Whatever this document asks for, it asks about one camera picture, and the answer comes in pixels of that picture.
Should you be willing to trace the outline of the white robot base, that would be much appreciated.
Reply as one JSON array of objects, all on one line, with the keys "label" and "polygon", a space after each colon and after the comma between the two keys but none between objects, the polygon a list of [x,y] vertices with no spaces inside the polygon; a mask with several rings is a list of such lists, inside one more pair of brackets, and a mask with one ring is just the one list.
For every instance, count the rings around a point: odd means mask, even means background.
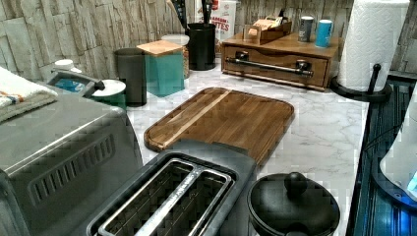
[{"label": "white robot base", "polygon": [[397,203],[416,209],[417,93],[412,95],[394,142],[378,162],[374,180]]}]

